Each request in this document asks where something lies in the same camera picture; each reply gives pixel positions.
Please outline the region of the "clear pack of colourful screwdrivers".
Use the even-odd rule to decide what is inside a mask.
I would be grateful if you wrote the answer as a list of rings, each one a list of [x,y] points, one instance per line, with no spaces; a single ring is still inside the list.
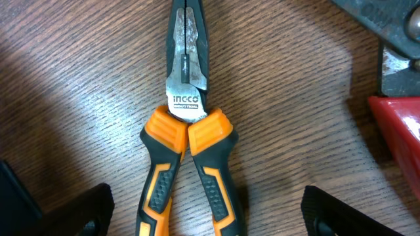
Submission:
[[[1,160],[1,236],[14,235],[43,213],[6,161]]]

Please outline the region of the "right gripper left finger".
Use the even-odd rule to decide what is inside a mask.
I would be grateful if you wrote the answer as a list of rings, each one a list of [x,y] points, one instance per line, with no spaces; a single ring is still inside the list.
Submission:
[[[106,236],[114,211],[111,187],[101,183],[44,215],[19,232],[22,236]]]

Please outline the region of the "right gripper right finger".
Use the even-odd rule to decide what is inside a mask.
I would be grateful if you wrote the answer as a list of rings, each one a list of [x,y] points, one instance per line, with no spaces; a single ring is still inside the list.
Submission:
[[[402,236],[316,186],[306,186],[301,211],[309,236]]]

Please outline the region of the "red-handled wire stripper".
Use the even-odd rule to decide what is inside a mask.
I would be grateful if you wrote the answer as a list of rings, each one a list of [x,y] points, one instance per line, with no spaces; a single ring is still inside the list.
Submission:
[[[331,0],[380,40],[368,99],[394,160],[419,195],[419,0]]]

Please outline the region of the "orange black long-nose pliers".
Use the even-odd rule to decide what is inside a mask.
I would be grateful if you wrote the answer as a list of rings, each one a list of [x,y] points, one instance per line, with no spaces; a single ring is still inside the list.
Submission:
[[[238,133],[221,109],[205,107],[209,42],[201,0],[173,0],[166,39],[167,103],[140,132],[150,155],[136,214],[137,235],[167,235],[172,189],[190,152],[213,217],[216,235],[245,236],[245,214],[228,168]]]

